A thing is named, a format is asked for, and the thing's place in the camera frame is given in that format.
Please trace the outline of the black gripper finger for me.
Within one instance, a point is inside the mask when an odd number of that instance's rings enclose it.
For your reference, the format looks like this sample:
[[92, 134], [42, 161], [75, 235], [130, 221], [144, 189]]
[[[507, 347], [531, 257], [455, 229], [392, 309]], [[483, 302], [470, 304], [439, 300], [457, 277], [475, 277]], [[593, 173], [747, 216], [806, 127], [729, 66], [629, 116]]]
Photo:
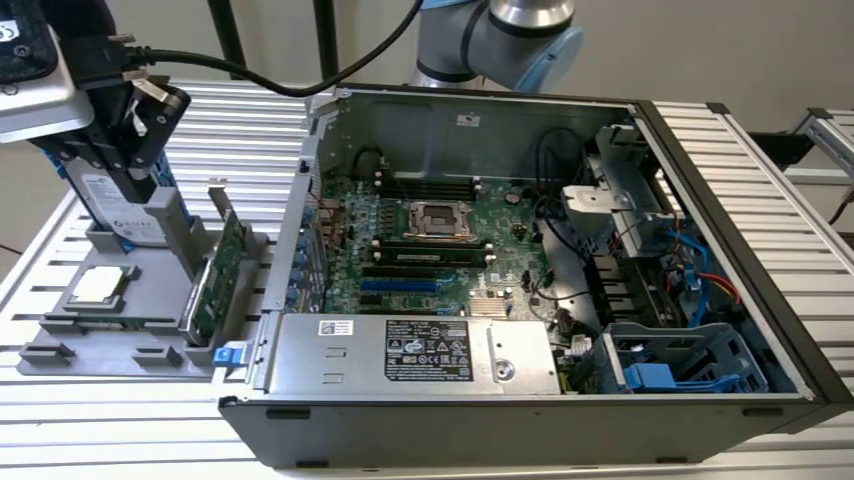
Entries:
[[127, 200], [138, 199], [138, 181], [130, 173], [136, 158], [132, 145], [115, 142], [110, 135], [91, 136], [87, 131], [46, 135], [32, 139], [31, 143], [66, 163], [72, 160], [84, 161], [98, 173], [112, 180]]
[[150, 177], [154, 164], [191, 104], [190, 95], [170, 83], [134, 82], [139, 95], [134, 109], [144, 133], [132, 145], [132, 201], [147, 202], [156, 189]]

